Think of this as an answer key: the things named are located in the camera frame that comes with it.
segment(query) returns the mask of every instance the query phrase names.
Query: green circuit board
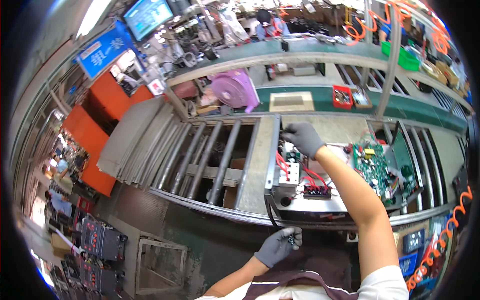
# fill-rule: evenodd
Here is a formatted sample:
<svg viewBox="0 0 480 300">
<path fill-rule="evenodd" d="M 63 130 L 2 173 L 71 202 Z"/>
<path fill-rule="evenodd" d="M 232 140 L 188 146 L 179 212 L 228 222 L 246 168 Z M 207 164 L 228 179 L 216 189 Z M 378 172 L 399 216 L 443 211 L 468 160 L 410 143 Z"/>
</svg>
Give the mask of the green circuit board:
<svg viewBox="0 0 480 300">
<path fill-rule="evenodd" d="M 374 154 L 365 154 L 367 149 Z M 384 155 L 384 149 L 380 144 L 353 144 L 353 162 L 365 181 L 372 186 L 373 190 L 382 199 L 385 205 L 390 204 L 391 195 L 389 190 L 390 179 L 388 165 Z"/>
</svg>

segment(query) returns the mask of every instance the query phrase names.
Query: shelf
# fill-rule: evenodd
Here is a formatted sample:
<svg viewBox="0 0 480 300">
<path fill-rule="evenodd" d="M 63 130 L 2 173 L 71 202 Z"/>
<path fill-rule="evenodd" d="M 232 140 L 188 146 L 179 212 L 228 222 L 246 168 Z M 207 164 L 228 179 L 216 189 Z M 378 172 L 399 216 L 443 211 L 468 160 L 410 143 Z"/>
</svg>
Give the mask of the shelf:
<svg viewBox="0 0 480 300">
<path fill-rule="evenodd" d="M 289 40 L 289 51 L 283 52 L 279 41 L 264 41 L 242 45 L 240 47 L 222 49 L 218 51 L 220 58 L 214 61 L 203 60 L 194 68 L 181 69 L 177 76 L 167 80 L 169 86 L 185 81 L 226 72 L 238 68 L 247 68 L 254 65 L 269 65 L 276 63 L 315 63 L 325 62 L 360 66 L 386 71 L 388 56 L 384 55 L 381 47 L 374 44 L 357 43 L 353 46 L 329 45 L 320 43 L 314 38 Z M 471 105 L 441 82 L 429 77 L 423 71 L 405 71 L 398 67 L 396 74 L 407 76 L 413 80 L 430 85 L 455 99 L 460 105 L 472 111 Z"/>
</svg>

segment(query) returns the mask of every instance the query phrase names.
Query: blue shirt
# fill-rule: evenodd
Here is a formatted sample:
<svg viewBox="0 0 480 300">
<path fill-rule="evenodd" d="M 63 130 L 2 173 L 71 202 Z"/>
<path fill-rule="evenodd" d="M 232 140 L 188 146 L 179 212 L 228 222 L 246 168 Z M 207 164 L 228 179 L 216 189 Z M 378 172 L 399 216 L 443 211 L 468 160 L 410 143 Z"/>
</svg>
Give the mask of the blue shirt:
<svg viewBox="0 0 480 300">
<path fill-rule="evenodd" d="M 57 171 L 62 173 L 66 168 L 68 168 L 68 163 L 65 159 L 61 159 L 57 164 Z"/>
<path fill-rule="evenodd" d="M 282 22 L 279 18 L 274 18 L 274 22 L 278 29 L 281 31 L 280 35 L 285 36 L 289 35 L 290 31 L 288 30 L 287 23 Z M 270 36 L 274 36 L 275 27 L 270 25 L 268 27 L 263 27 L 262 24 L 258 24 L 255 28 L 255 32 L 258 36 L 258 39 L 263 41 L 265 40 L 266 34 L 268 33 Z"/>
<path fill-rule="evenodd" d="M 388 42 L 388 40 L 390 39 L 390 32 L 392 31 L 392 24 L 384 24 L 382 26 L 382 28 L 380 28 L 380 30 L 382 30 L 383 32 L 385 32 L 387 34 L 387 37 L 386 37 L 385 41 Z M 405 32 L 405 28 L 403 28 L 403 27 L 402 27 L 402 34 L 403 35 L 407 34 Z"/>
<path fill-rule="evenodd" d="M 53 208 L 55 208 L 56 211 L 63 212 L 67 216 L 72 215 L 72 205 L 70 202 L 63 201 L 61 199 L 61 194 L 57 193 L 53 189 L 50 189 L 48 191 L 52 195 L 52 199 L 50 202 L 52 203 Z"/>
</svg>

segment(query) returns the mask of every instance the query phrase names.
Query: blue sign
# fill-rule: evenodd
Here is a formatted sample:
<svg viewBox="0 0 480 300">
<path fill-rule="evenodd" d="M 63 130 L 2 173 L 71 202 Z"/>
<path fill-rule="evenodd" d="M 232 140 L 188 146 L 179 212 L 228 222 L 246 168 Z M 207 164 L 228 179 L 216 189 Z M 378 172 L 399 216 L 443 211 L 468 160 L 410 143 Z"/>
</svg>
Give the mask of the blue sign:
<svg viewBox="0 0 480 300">
<path fill-rule="evenodd" d="M 78 53 L 77 62 L 88 77 L 94 79 L 128 48 L 125 35 L 113 28 Z"/>
<path fill-rule="evenodd" d="M 68 90 L 68 93 L 71 95 L 73 94 L 73 92 L 75 92 L 77 90 L 77 87 L 74 85 L 72 86 L 72 88 L 70 90 Z"/>
</svg>

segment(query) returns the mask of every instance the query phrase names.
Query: orange coiled air hose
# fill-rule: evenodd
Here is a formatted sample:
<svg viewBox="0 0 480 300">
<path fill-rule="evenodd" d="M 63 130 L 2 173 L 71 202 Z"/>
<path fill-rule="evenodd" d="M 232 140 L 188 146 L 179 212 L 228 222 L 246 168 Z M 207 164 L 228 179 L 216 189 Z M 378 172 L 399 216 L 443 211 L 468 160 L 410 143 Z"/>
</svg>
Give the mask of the orange coiled air hose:
<svg viewBox="0 0 480 300">
<path fill-rule="evenodd" d="M 460 211 L 463 214 L 465 214 L 465 208 L 463 206 L 463 200 L 462 200 L 463 197 L 467 197 L 471 200 L 473 199 L 473 195 L 472 195 L 472 191 L 470 190 L 470 187 L 467 186 L 467 189 L 468 189 L 468 192 L 461 193 L 461 195 L 460 195 L 460 205 L 457 205 L 453 209 L 453 213 L 452 213 L 453 216 L 447 221 L 446 228 L 444 230 L 442 230 L 442 232 L 440 232 L 438 240 L 435 243 L 432 244 L 432 248 L 428 252 L 426 258 L 421 261 L 420 267 L 418 267 L 415 270 L 415 272 L 413 273 L 413 275 L 410 277 L 410 279 L 407 280 L 406 284 L 407 284 L 407 289 L 408 289 L 409 292 L 412 289 L 414 289 L 415 286 L 417 286 L 417 283 L 419 283 L 422 280 L 423 276 L 427 274 L 427 267 L 425 267 L 424 264 L 426 263 L 428 266 L 433 265 L 433 259 L 430 257 L 430 254 L 433 253 L 434 257 L 439 257 L 440 256 L 440 251 L 437 250 L 437 244 L 440 244 L 440 247 L 445 248 L 446 243 L 442 239 L 443 234 L 446 234 L 449 239 L 452 238 L 453 233 L 452 233 L 452 230 L 448 229 L 448 226 L 450 225 L 450 223 L 453 223 L 455 227 L 458 227 L 458 221 L 456 220 L 456 217 L 455 217 L 455 213 L 457 211 Z"/>
</svg>

